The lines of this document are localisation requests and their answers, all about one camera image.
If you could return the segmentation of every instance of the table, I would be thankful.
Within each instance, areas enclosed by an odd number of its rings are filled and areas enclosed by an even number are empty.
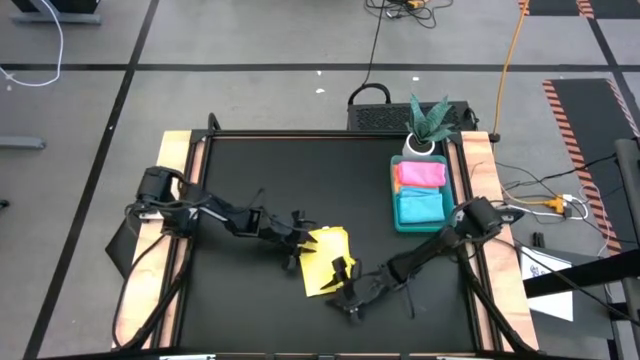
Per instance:
[[[205,142],[198,141],[195,143],[192,153],[193,161],[190,162],[194,166],[192,169],[185,169],[191,138],[191,131],[166,132],[163,137],[157,165],[189,173],[190,180],[198,182],[201,178],[199,165],[202,164],[201,160],[205,154]],[[465,196],[462,180],[463,173],[470,174],[470,190],[474,196],[486,196],[489,200],[502,199],[488,134],[484,132],[466,132],[462,133],[461,138],[463,153],[458,154],[454,144],[448,145],[452,177],[458,202],[463,201]],[[461,169],[458,161],[463,158],[466,161],[466,167]],[[158,238],[161,225],[160,220],[151,220],[142,224],[135,251],[136,257]],[[512,241],[508,227],[503,229],[500,238],[505,241]],[[176,271],[180,267],[182,254],[186,247],[185,239],[178,241],[177,256],[175,256],[176,263],[173,267]],[[157,303],[168,261],[169,248],[170,240],[167,238],[141,260],[131,275],[117,319],[116,334],[120,342],[127,341],[133,336],[146,319],[149,311]],[[484,246],[484,255],[491,293],[496,305],[523,340],[530,346],[537,348],[535,331],[515,250],[499,242],[488,242]],[[475,259],[472,265],[475,271],[479,271],[478,263]],[[493,350],[496,346],[503,346],[505,350],[508,350],[508,344],[504,339],[493,338],[487,314],[477,299],[475,302],[482,348]],[[176,299],[174,299],[164,316],[163,331],[158,339],[159,346],[169,346],[171,344],[176,314]]]

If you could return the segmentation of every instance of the black tabletop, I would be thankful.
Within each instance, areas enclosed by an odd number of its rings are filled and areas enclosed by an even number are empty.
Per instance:
[[[404,139],[216,139],[205,187],[242,206],[259,188],[264,206],[304,209],[320,225],[343,226],[364,270],[416,247],[423,235],[393,227],[389,163]],[[307,298],[302,274],[286,276],[282,254],[234,238],[203,218],[182,306],[179,345],[213,352],[428,353],[472,351],[468,293],[458,265],[427,263],[409,294],[392,293],[349,324],[327,297]]]

